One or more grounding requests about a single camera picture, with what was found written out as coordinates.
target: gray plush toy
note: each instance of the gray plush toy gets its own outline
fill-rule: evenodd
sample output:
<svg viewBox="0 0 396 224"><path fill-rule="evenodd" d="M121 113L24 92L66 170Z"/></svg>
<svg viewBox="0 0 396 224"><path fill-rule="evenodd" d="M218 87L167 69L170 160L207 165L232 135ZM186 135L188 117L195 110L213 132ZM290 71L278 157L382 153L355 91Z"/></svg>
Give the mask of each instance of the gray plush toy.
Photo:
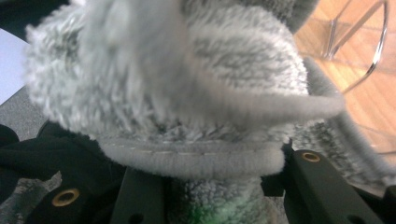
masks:
<svg viewBox="0 0 396 224"><path fill-rule="evenodd" d="M344 153L323 144L339 132L320 121L343 98L292 38L316 2L72 4L28 29L26 83L45 115L112 160L176 179L171 223L281 223L260 176L281 171L282 144ZM351 163L339 169L355 174ZM375 171L366 183L394 175Z"/></svg>

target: white paper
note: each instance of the white paper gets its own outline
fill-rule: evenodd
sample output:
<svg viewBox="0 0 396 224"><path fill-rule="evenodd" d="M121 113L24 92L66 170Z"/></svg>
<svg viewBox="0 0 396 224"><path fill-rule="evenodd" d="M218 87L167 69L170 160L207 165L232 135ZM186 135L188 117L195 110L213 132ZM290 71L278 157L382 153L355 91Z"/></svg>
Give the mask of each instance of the white paper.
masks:
<svg viewBox="0 0 396 224"><path fill-rule="evenodd" d="M0 105L24 85L23 51L26 46L23 40L0 29Z"/></svg>

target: wooden floor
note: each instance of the wooden floor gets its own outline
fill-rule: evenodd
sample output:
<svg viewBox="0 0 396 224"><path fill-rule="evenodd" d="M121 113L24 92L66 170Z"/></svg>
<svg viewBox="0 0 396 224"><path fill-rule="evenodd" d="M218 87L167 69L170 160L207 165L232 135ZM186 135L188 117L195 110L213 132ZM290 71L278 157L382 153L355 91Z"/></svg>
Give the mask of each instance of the wooden floor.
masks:
<svg viewBox="0 0 396 224"><path fill-rule="evenodd" d="M356 20L374 2L375 0L352 1L351 6L354 10L349 10L341 19L344 22ZM326 37L323 34L318 35L324 32L319 23L325 24L325 21L335 18L346 3L347 0L319 2L306 26L295 36L300 52L307 53L313 49L320 51L318 43L323 42ZM384 51L386 54L383 56L385 59L383 62L387 63L388 69L385 69L385 65L381 67L380 64L378 70L345 97L348 111L361 126L362 132L371 140L375 150L396 166L396 38L393 38L396 36L396 0L390 0L389 4L388 35L391 38L386 42ZM318 65L340 90L344 90L365 74L373 58L382 24L383 11L380 8L363 25L362 32L366 33L357 32L351 43L345 44L337 52L333 61L316 57ZM320 53L308 54L319 56Z"/></svg>

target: brass insert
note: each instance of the brass insert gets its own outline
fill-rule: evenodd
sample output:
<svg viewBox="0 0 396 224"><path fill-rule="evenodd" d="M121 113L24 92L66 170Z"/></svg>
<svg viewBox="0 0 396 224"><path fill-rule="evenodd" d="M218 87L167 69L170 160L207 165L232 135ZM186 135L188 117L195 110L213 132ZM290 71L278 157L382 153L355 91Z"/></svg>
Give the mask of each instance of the brass insert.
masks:
<svg viewBox="0 0 396 224"><path fill-rule="evenodd" d="M312 161L312 162L320 161L320 157L314 153L311 153L311 152L303 153L303 159L306 161Z"/></svg>
<svg viewBox="0 0 396 224"><path fill-rule="evenodd" d="M70 203L73 203L79 196L78 189L66 189L60 193L58 193L52 199L52 205L55 207L63 207L67 206Z"/></svg>

